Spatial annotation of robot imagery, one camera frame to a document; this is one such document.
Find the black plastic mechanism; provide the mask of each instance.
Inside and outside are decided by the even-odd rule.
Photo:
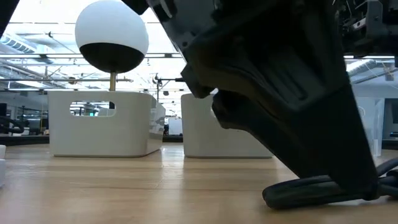
[[[0,37],[2,36],[3,32],[6,30],[8,22],[11,19],[12,14],[14,13],[15,9],[19,0],[7,0],[1,3],[0,8]]]
[[[160,2],[147,0],[187,61],[182,77],[192,93],[204,98],[217,88],[220,125],[251,133],[300,178],[266,188],[268,206],[398,196],[397,172],[380,177],[398,161],[376,170],[343,58],[387,51],[380,40],[394,39],[393,27],[388,37],[343,31],[347,16],[352,25],[362,19],[358,1],[174,1],[168,19]]]
[[[123,2],[131,9],[134,9],[134,12],[138,15],[142,15],[149,8],[145,0],[124,0]]]
[[[347,54],[398,55],[398,1],[336,0],[334,7]]]

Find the wooden tabletop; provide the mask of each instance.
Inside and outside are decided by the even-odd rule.
[[[383,151],[377,162],[398,156]],[[53,158],[48,146],[7,148],[1,224],[397,223],[380,198],[273,211],[264,187],[295,178],[277,159],[187,159],[182,146],[137,159]]]

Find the white container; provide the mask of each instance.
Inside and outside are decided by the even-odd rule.
[[[381,155],[384,98],[356,97],[359,114],[374,157]]]
[[[271,158],[272,153],[245,131],[223,129],[211,110],[213,95],[181,97],[184,154],[187,157]]]
[[[6,158],[6,146],[0,145],[0,159]]]

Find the white sphere lamp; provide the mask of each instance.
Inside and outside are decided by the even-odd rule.
[[[109,73],[136,68],[148,51],[149,39],[140,16],[121,1],[103,0],[87,6],[76,21],[81,54],[92,66]]]

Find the ceiling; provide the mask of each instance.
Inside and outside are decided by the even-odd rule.
[[[75,22],[80,12],[95,1],[97,0],[20,0],[5,34],[18,38],[27,45],[34,46],[37,50],[35,53],[38,54],[79,54],[75,42]],[[147,10],[141,18],[146,23],[149,35],[148,53],[177,54],[153,12]],[[0,51],[7,54],[20,53],[1,44]],[[68,77],[75,77],[76,79],[109,79],[109,74],[88,65],[82,58],[53,59],[53,64],[48,66],[47,70],[44,63],[33,59],[15,58],[8,59],[7,61],[39,74],[51,74],[50,77],[55,79]],[[119,75],[118,78],[129,79],[131,82],[118,82],[116,89],[131,91],[143,91],[146,89],[150,94],[156,96],[156,84],[153,82],[154,77],[178,78],[184,66],[185,61],[181,57],[146,58],[133,71]],[[375,73],[380,72],[378,70],[370,72],[371,70],[365,70],[360,74],[356,74],[351,77],[351,81],[375,76]],[[391,84],[391,82],[383,82],[383,78],[370,78],[366,80],[367,84],[373,82],[378,84],[384,83],[386,85]],[[76,88],[76,85],[65,84],[65,82],[52,84],[57,84],[56,87]],[[81,82],[78,84],[78,88],[108,89],[109,83]],[[168,109],[169,114],[172,113],[180,116],[180,97],[186,93],[188,93],[188,88],[184,83],[163,82],[162,92],[159,94],[160,102]]]

